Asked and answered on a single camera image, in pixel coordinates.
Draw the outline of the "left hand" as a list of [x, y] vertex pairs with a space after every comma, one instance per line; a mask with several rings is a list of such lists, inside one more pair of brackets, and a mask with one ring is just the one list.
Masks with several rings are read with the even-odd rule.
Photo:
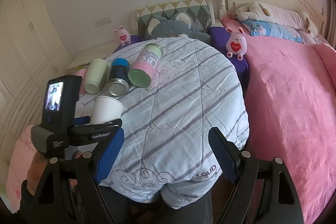
[[40, 152], [36, 151], [27, 173], [27, 190], [33, 196], [48, 163], [49, 161]]

